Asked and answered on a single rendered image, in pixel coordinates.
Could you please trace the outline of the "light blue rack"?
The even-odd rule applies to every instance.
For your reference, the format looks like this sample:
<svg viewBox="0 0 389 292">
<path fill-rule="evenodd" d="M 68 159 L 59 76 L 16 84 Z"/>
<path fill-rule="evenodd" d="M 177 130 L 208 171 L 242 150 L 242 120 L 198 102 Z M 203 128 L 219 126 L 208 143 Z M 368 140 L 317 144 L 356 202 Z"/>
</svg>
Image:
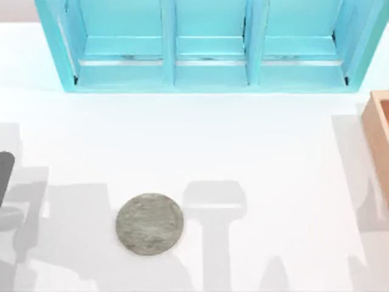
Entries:
<svg viewBox="0 0 389 292">
<path fill-rule="evenodd" d="M 67 92 L 355 92 L 389 0 L 34 0 Z"/>
</svg>

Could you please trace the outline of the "round grey stone coaster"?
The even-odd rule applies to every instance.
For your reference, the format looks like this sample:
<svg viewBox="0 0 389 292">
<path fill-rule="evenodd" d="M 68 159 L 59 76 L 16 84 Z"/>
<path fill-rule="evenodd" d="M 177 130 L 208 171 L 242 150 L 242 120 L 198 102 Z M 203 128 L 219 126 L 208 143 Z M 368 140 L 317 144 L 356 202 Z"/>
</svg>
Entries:
<svg viewBox="0 0 389 292">
<path fill-rule="evenodd" d="M 139 256 L 156 256 L 180 240 L 184 223 L 184 213 L 173 199 L 160 193 L 143 193 L 119 209 L 115 233 L 127 250 Z"/>
</svg>

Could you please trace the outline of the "salmon-coloured shallow box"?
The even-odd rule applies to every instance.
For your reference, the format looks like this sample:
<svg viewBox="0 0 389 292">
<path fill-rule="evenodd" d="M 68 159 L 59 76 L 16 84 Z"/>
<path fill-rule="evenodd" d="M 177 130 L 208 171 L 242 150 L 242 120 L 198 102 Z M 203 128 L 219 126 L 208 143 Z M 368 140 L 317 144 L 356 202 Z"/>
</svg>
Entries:
<svg viewBox="0 0 389 292">
<path fill-rule="evenodd" d="M 370 92 L 361 119 L 376 175 L 389 205 L 389 90 Z"/>
</svg>

